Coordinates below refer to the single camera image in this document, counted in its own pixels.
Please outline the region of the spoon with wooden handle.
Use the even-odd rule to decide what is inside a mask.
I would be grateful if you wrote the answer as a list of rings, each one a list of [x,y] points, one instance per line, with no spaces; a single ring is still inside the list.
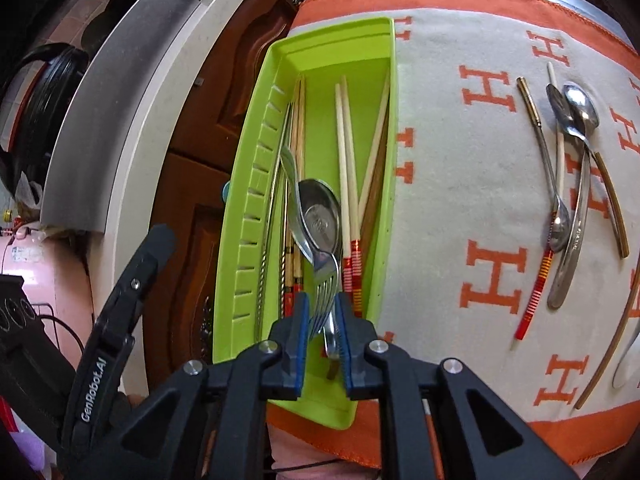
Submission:
[[[582,125],[584,126],[584,136],[587,140],[589,153],[596,162],[600,171],[606,195],[608,196],[608,201],[610,202],[612,209],[613,230],[616,238],[618,254],[621,259],[626,259],[629,256],[630,250],[622,206],[620,206],[620,200],[618,199],[603,156],[590,144],[590,139],[594,130],[600,126],[599,114],[591,101],[590,96],[588,96],[588,93],[585,92],[581,86],[578,86],[578,84],[571,81],[566,82],[563,84],[562,93],[567,104],[570,106],[570,109],[579,117]]]

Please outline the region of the bamboo chopstick red gold end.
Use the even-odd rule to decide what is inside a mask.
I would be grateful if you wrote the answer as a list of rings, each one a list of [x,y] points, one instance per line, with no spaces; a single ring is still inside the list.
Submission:
[[[294,84],[293,101],[285,123],[284,145],[281,152],[281,167],[285,175],[282,256],[282,316],[287,318],[294,312],[295,296],[304,289],[303,254],[298,241],[302,237],[302,220],[299,219],[299,192],[297,171],[297,144],[299,119],[302,114],[304,80],[298,78]]]

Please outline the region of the silver metal chopstick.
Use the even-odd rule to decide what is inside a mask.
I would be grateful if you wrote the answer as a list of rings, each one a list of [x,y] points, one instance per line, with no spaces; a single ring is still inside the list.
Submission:
[[[258,272],[257,292],[256,292],[256,312],[255,312],[255,325],[254,325],[254,338],[255,341],[262,340],[262,320],[264,319],[264,305],[266,296],[266,276],[268,271],[268,259],[270,252],[270,237],[271,227],[273,222],[273,209],[274,200],[276,199],[276,188],[278,184],[278,173],[280,167],[280,159],[282,148],[285,141],[291,131],[291,117],[292,117],[293,104],[288,103],[286,107],[282,133],[280,141],[277,147],[276,154],[274,155],[273,175],[271,178],[271,184],[269,189],[269,195],[267,200],[266,220],[264,224],[264,230],[262,231],[262,254],[260,255],[260,266]]]

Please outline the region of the white ceramic soup spoon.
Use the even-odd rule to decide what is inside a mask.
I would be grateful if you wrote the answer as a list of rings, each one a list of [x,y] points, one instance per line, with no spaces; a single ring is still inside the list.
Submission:
[[[634,331],[634,338],[631,339],[631,343],[628,344],[623,356],[618,362],[614,376],[612,378],[612,388],[620,390],[629,382],[639,369],[639,353],[640,353],[640,330],[636,328]]]

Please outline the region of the large steel serving spoon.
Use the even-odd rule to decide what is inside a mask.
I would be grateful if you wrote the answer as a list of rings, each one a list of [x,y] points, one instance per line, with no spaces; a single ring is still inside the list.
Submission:
[[[302,237],[299,249],[312,263],[316,250],[341,255],[341,219],[338,201],[329,185],[318,179],[298,178],[299,219],[302,220]]]

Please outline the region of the stainless steel splash panel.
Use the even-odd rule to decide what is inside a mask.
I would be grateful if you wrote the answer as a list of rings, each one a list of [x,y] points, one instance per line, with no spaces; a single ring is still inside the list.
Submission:
[[[43,187],[40,221],[104,232],[120,155],[145,89],[198,0],[137,0],[70,101]]]

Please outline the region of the dark brown wooden chopstick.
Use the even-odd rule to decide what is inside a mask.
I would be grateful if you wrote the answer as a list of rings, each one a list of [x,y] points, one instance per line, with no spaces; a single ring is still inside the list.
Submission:
[[[388,131],[388,106],[384,107],[384,115],[378,118],[372,148],[375,155],[369,156],[368,169],[364,178],[362,193],[360,197],[359,210],[361,214],[361,250],[363,265],[368,264],[368,258],[372,254],[372,240],[374,226],[378,220],[378,207],[380,206],[382,188],[384,181],[384,165],[386,157],[386,140]],[[324,339],[326,348],[332,350],[332,356],[328,356],[330,361],[326,378],[333,380],[340,368],[340,348],[337,341],[337,324],[335,321],[335,309],[332,309],[326,327],[324,328]]]

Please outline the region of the green plastic utensil tray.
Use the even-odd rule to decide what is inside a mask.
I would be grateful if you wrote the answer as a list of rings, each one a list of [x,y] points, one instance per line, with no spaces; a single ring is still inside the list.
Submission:
[[[213,322],[213,358],[235,358],[282,315],[281,260],[285,178],[279,164],[283,124],[298,117],[304,148],[300,199],[309,229],[337,252],[342,234],[337,90],[346,91],[355,186],[364,188],[376,136],[396,122],[394,25],[362,18],[275,42],[267,51],[244,119],[224,207]]]

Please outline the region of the orange white H-pattern cloth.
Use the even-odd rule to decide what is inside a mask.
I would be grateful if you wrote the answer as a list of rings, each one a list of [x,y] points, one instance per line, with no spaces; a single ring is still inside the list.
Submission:
[[[593,174],[585,241],[562,306],[515,336],[544,254],[544,165],[516,88],[528,82],[548,141],[544,88],[575,81],[596,104],[631,247],[639,244],[639,58],[590,18],[547,0],[307,0],[296,32],[382,15],[396,32],[398,116],[390,134],[390,252],[378,333],[410,356],[469,365],[567,463],[624,445],[639,381],[603,365],[629,344],[634,257],[621,259]]]

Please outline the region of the black pressure cooker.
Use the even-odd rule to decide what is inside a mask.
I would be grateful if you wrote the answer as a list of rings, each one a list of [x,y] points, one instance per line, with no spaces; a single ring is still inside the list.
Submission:
[[[40,185],[46,180],[54,144],[89,55],[66,42],[50,42],[28,52],[17,67],[33,62],[42,66],[18,107],[9,148],[1,152],[1,181],[10,193],[21,176]]]

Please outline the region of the small steel spoon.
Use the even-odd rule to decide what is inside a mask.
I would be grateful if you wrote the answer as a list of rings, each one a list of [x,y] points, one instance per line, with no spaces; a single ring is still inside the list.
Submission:
[[[516,86],[521,93],[527,114],[532,122],[548,182],[551,203],[549,246],[552,252],[562,252],[570,238],[570,213],[559,194],[547,141],[544,137],[544,130],[542,130],[541,117],[530,93],[528,83],[524,77],[519,76],[516,78]]]

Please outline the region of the white chopstick red striped end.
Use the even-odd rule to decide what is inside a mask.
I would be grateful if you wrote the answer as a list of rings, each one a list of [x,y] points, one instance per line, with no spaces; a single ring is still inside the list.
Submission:
[[[354,137],[352,136],[352,115],[350,114],[348,83],[341,79],[341,98],[346,148],[348,183],[348,204],[350,223],[350,247],[352,248],[352,308],[357,318],[362,317],[362,255],[360,246],[360,221],[358,214],[358,188]]]

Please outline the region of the steel fork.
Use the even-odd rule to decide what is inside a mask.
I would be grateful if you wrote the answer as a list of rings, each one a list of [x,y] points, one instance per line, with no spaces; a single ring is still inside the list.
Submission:
[[[321,332],[329,316],[333,299],[341,285],[340,269],[332,252],[316,250],[312,256],[314,269],[314,307],[309,320],[308,341]]]

